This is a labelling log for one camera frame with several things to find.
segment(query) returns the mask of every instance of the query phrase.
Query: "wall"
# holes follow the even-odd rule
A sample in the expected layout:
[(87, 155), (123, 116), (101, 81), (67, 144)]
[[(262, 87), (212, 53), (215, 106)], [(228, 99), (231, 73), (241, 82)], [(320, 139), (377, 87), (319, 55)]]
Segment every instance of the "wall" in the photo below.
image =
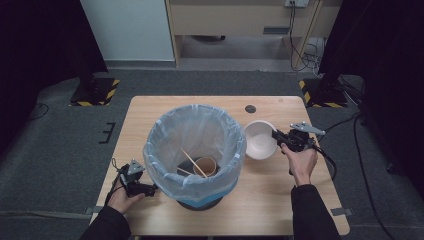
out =
[(174, 61), (164, 0), (81, 0), (106, 62)]

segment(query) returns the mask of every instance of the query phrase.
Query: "gray floor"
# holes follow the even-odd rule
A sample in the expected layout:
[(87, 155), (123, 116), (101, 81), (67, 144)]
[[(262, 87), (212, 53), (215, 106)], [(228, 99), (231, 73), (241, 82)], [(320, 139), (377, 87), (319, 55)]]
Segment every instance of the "gray floor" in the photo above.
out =
[[(318, 53), (322, 52), (322, 41), (311, 43), (318, 46)], [(315, 48), (311, 46), (308, 52), (314, 55)], [(49, 111), (28, 122), (0, 161), (0, 211), (82, 213), (85, 207), (95, 204), (134, 94), (302, 96), (298, 81), (314, 77), (313, 69), (293, 71), (289, 58), (278, 37), (227, 37), (224, 41), (216, 41), (216, 37), (188, 37), (177, 69), (111, 69), (111, 74), (122, 83), (110, 106), (69, 107), (67, 99), (76, 88), (77, 79), (43, 90), (39, 102), (49, 106)], [(361, 85), (360, 78), (349, 79)], [(41, 116), (45, 111), (45, 106), (40, 105), (33, 116)], [(348, 108), (307, 111), (312, 124), (325, 129), (349, 118), (358, 109), (349, 102)], [(116, 129), (109, 144), (99, 144), (105, 138), (102, 131), (110, 128), (107, 122), (116, 122)], [(358, 124), (357, 134), (365, 174), (382, 222), (395, 239), (424, 239), (422, 199), (406, 177), (387, 174), (387, 160), (366, 126)], [(389, 239), (374, 216), (366, 192), (353, 121), (331, 130), (320, 145), (337, 162), (334, 184), (343, 207), (354, 211), (348, 217), (350, 233), (342, 239)], [(0, 239), (77, 239), (87, 225), (88, 220), (0, 217)]]

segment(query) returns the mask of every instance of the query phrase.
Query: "black sleeve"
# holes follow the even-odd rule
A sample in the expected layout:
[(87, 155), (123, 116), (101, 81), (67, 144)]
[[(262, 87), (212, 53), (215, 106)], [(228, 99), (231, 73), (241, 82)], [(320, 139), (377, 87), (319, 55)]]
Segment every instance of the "black sleeve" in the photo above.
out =
[(291, 199), (296, 240), (341, 239), (333, 218), (314, 185), (294, 187)]
[(80, 240), (127, 240), (130, 236), (130, 227), (125, 217), (117, 210), (105, 206)]

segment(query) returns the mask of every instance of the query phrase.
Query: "human hand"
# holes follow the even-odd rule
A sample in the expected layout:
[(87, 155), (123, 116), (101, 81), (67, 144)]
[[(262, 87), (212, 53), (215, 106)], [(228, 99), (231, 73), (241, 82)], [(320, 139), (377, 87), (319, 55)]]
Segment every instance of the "human hand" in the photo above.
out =
[(293, 152), (286, 144), (281, 144), (281, 152), (289, 159), (289, 167), (297, 186), (311, 184), (311, 174), (317, 164), (318, 155), (314, 149)]
[(144, 198), (144, 193), (133, 197), (128, 197), (125, 188), (122, 186), (119, 179), (116, 180), (116, 185), (112, 196), (109, 199), (108, 206), (116, 209), (118, 212), (125, 214), (130, 207)]

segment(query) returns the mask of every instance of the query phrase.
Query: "yellow black hazard tape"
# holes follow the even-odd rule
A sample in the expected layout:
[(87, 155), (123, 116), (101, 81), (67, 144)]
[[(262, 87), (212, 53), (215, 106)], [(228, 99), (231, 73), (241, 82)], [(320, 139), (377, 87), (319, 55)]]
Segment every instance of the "yellow black hazard tape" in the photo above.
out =
[(81, 99), (80, 101), (71, 101), (69, 106), (82, 106), (82, 107), (88, 107), (88, 106), (99, 106), (99, 105), (109, 105), (110, 101), (112, 100), (113, 95), (115, 94), (116, 88), (118, 87), (120, 80), (114, 79), (112, 84), (107, 90), (107, 95), (104, 99), (101, 99), (99, 101), (90, 101)]
[(306, 87), (306, 84), (304, 81), (299, 81), (300, 89), (302, 89), (303, 96), (305, 98), (305, 102), (307, 106), (312, 107), (332, 107), (332, 108), (341, 108), (341, 107), (347, 107), (347, 104), (341, 104), (341, 103), (333, 103), (333, 102), (324, 102), (324, 103), (315, 103), (311, 105), (311, 95)]

